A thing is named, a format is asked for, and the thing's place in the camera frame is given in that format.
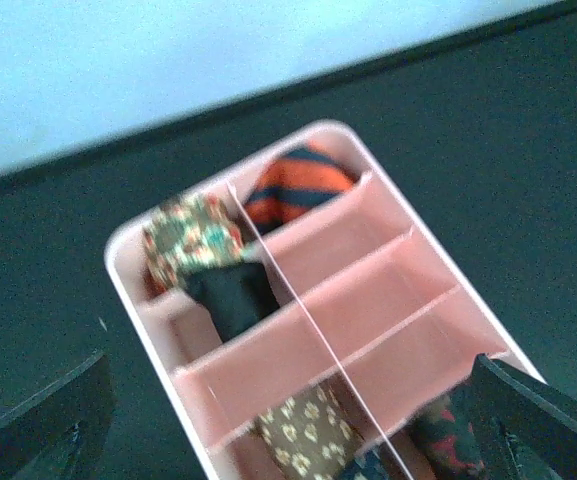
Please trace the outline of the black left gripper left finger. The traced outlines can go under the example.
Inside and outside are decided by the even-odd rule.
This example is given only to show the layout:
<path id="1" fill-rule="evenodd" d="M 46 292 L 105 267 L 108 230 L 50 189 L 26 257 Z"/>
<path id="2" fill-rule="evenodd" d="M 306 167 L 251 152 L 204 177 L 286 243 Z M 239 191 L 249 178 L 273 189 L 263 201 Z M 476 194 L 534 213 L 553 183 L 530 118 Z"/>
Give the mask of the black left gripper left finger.
<path id="1" fill-rule="evenodd" d="M 0 417 L 0 479 L 90 479 L 116 397 L 107 356 L 80 365 Z"/>

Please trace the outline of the brown floral necktie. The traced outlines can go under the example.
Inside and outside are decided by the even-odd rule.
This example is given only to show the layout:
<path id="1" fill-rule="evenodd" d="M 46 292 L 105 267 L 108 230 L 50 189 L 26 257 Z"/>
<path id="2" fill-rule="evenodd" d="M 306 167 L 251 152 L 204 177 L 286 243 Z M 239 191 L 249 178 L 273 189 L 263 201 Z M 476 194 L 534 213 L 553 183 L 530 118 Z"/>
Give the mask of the brown floral necktie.
<path id="1" fill-rule="evenodd" d="M 287 479 L 333 479 L 363 444 L 327 382 L 261 413 L 254 431 Z"/>

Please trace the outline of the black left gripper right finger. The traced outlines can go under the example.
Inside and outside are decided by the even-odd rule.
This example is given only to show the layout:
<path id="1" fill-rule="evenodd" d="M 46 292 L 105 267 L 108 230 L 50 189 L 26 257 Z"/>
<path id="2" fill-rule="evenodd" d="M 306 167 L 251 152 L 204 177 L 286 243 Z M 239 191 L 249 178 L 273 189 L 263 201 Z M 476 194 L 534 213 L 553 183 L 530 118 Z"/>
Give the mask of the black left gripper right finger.
<path id="1" fill-rule="evenodd" d="M 490 479 L 577 479 L 577 400 L 484 354 L 470 375 L 474 435 Z"/>

